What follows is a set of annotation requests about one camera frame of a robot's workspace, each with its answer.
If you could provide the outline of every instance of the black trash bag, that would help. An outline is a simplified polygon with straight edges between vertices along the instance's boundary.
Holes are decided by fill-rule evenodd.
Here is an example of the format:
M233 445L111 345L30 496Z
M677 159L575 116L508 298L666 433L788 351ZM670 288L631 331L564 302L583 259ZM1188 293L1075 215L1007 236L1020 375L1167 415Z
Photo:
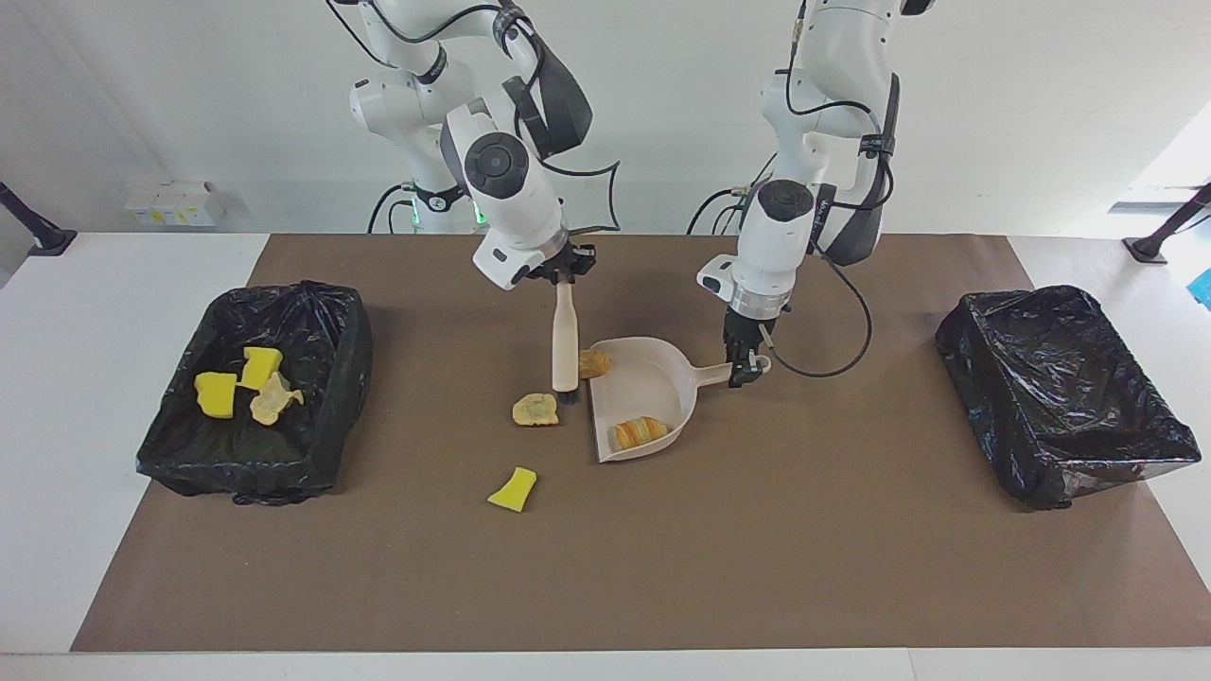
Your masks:
M282 351L282 377L303 391L272 427L252 419L256 391L236 388L235 417L197 406L194 377L240 374L243 348ZM329 490L369 388L371 326L354 288L303 281L235 288L206 309L151 422L137 469L173 492L228 492L237 504L283 505Z
M937 350L1000 486L1034 509L1201 460L1092 296L964 296Z

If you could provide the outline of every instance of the black stand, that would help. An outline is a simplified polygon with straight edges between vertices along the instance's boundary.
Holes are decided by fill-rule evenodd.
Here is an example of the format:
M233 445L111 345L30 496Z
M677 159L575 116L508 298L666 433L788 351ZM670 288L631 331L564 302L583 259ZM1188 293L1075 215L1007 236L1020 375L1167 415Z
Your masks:
M76 236L74 229L59 229L53 222L35 213L2 182L0 182L0 204L8 208L8 212L34 235L34 246L29 250L30 256L62 254Z
M1203 212L1207 204L1211 204L1211 183L1199 189L1198 194L1193 199L1186 202L1184 206L1177 208L1177 212L1169 218L1165 224L1160 225L1160 229L1154 231L1149 236L1143 239L1124 239L1123 245L1127 247L1135 259L1141 263L1164 265L1167 264L1166 261L1160 254L1160 246L1166 239L1177 234L1177 230L1182 228L1183 224L1190 222L1190 219Z

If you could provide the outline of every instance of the brush handle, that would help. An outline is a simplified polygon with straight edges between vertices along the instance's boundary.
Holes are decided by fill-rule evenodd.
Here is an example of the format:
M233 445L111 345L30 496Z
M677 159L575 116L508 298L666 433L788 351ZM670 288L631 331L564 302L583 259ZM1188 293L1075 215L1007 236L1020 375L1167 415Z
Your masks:
M580 331L572 285L555 285L555 322L551 326L551 388L573 393L580 387Z

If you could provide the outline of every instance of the white table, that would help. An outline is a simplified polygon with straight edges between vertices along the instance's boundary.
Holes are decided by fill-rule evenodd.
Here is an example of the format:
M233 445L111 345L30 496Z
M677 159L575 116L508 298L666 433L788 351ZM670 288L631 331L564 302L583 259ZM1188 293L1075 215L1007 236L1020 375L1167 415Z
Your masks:
M147 487L133 452L180 350L205 305L245 285L265 241L82 234L0 290L0 651L17 653L0 657L0 679L1211 677L1211 648L67 654ZM1211 442L1211 313L1183 290L1196 248L1171 252L1184 264L1166 269L1106 242L1032 238L1014 247L1037 286L1097 296L1178 417ZM1153 490L1206 579L1211 474L1188 468Z

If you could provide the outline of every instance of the blue object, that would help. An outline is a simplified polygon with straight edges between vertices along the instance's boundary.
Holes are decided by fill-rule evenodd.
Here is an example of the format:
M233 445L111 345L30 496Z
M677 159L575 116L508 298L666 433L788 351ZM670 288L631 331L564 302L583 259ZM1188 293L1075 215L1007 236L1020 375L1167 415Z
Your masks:
M1194 299L1203 303L1203 307L1211 310L1211 269L1203 273L1203 276L1194 280L1188 286Z

